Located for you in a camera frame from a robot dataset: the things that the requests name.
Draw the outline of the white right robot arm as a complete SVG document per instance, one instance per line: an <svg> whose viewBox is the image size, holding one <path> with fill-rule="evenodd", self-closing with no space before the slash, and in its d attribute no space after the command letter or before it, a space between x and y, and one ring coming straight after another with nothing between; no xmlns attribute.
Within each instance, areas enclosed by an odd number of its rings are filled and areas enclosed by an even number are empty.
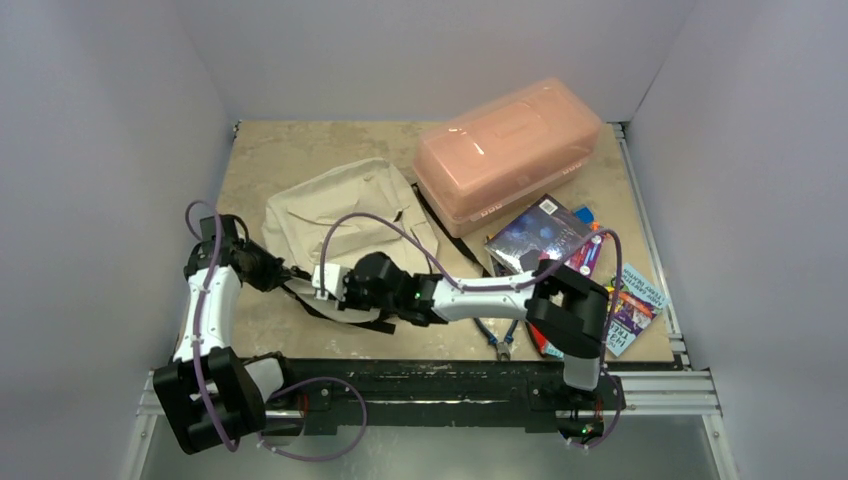
<svg viewBox="0 0 848 480"><path fill-rule="evenodd" d="M558 260L508 277L414 274L377 252L345 270L330 290L339 309L377 309L413 325L472 318L525 321L563 355L561 392L584 407L601 391L609 291Z"/></svg>

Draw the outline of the beige canvas backpack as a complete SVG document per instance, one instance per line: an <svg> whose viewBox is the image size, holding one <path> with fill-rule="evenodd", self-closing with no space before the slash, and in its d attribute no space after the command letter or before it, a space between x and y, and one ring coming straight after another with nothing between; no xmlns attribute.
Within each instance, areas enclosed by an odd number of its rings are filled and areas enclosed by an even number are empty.
<svg viewBox="0 0 848 480"><path fill-rule="evenodd" d="M266 249L308 274L320 260L352 267L387 254L412 273L437 272L425 256L438 240L412 186L388 161L336 167L271 196L262 235Z"/></svg>

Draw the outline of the dark blue shiny book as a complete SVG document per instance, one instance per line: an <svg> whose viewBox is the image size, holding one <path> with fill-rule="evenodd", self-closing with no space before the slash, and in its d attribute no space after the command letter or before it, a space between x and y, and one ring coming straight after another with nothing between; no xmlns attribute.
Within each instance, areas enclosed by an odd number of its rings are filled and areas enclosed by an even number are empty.
<svg viewBox="0 0 848 480"><path fill-rule="evenodd" d="M512 273L535 271L541 259L558 260L585 245L590 233L580 220L549 194L529 206L484 243L484 249Z"/></svg>

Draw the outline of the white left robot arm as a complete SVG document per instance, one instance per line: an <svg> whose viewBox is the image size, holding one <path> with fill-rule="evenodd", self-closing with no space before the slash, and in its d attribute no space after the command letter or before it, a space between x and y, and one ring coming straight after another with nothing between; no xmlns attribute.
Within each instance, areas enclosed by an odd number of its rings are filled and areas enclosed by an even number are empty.
<svg viewBox="0 0 848 480"><path fill-rule="evenodd" d="M281 354L242 359L232 347L242 288L279 288L282 259L252 240L236 215L204 218L200 230L184 268L190 298L183 333L172 359L153 373L154 392L186 454L237 447L265 427L266 402L284 409L298 395Z"/></svg>

